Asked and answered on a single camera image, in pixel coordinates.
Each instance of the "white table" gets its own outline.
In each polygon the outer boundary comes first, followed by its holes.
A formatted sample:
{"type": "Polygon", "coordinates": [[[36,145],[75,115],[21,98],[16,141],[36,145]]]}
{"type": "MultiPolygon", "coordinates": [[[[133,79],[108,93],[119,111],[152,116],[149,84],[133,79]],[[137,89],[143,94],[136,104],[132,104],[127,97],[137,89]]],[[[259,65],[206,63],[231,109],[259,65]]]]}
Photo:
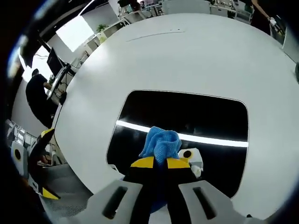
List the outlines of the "white table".
{"type": "Polygon", "coordinates": [[[106,153],[131,91],[240,100],[248,109],[249,148],[232,202],[243,215],[267,218],[299,176],[294,69],[277,41],[245,23],[208,14],[146,19],[116,32],[82,65],[67,89],[55,137],[71,168],[96,193],[122,176],[107,165],[106,153]]]}

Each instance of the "white wall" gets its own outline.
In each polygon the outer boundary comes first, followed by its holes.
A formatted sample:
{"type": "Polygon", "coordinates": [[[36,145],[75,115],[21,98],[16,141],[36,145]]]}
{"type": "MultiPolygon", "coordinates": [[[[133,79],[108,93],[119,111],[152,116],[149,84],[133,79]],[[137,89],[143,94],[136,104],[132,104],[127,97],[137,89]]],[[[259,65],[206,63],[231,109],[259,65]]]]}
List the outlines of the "white wall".
{"type": "MultiPolygon", "coordinates": [[[[38,69],[39,72],[47,79],[49,80],[50,76],[52,75],[52,71],[49,68],[47,64],[47,60],[49,57],[49,53],[43,46],[40,47],[40,49],[36,52],[36,54],[33,56],[32,60],[32,70],[38,69]]],[[[23,78],[25,81],[29,82],[31,79],[31,74],[23,75],[23,78]]]]}
{"type": "Polygon", "coordinates": [[[113,9],[114,13],[116,16],[118,16],[120,13],[119,13],[119,4],[117,3],[118,0],[109,0],[109,5],[111,6],[111,8],[113,9]]]}
{"type": "Polygon", "coordinates": [[[76,58],[76,55],[65,45],[57,34],[55,34],[47,44],[53,47],[57,55],[65,62],[72,63],[76,58]]]}
{"type": "Polygon", "coordinates": [[[88,23],[95,34],[97,33],[97,27],[100,24],[111,25],[118,21],[116,14],[109,4],[98,7],[82,15],[82,17],[88,23]]]}

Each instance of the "computer monitor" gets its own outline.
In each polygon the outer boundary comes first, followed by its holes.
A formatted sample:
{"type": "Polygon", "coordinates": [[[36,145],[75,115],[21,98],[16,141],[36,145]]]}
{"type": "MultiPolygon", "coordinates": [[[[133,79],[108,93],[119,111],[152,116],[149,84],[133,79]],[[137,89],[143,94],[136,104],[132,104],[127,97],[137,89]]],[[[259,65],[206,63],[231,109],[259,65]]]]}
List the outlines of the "computer monitor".
{"type": "Polygon", "coordinates": [[[56,76],[59,73],[59,71],[64,67],[62,61],[59,59],[53,48],[50,51],[47,64],[53,72],[54,76],[56,76]]]}

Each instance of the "window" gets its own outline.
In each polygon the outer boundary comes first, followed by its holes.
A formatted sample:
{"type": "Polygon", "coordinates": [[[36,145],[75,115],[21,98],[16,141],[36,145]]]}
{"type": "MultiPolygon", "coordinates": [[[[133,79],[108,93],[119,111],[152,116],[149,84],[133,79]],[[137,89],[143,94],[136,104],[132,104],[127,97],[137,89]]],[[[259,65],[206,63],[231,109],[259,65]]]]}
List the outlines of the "window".
{"type": "Polygon", "coordinates": [[[94,34],[82,16],[75,17],[57,30],[56,33],[72,52],[94,34]]]}

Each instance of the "gray plastic part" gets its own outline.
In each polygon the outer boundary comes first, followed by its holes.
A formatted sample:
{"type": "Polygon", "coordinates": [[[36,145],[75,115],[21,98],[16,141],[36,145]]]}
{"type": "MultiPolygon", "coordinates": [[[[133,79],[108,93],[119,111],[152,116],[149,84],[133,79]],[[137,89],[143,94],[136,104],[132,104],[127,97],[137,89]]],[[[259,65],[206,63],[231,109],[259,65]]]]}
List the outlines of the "gray plastic part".
{"type": "Polygon", "coordinates": [[[206,181],[180,184],[179,188],[186,201],[192,224],[264,224],[256,218],[246,218],[236,212],[229,197],[206,181]],[[207,219],[203,206],[194,190],[200,191],[215,217],[207,219]]]}
{"type": "Polygon", "coordinates": [[[129,224],[133,207],[142,188],[141,184],[125,181],[114,181],[97,194],[91,196],[87,208],[74,217],[61,218],[59,224],[129,224]],[[117,189],[126,189],[115,216],[109,219],[103,215],[103,211],[117,189]]]}

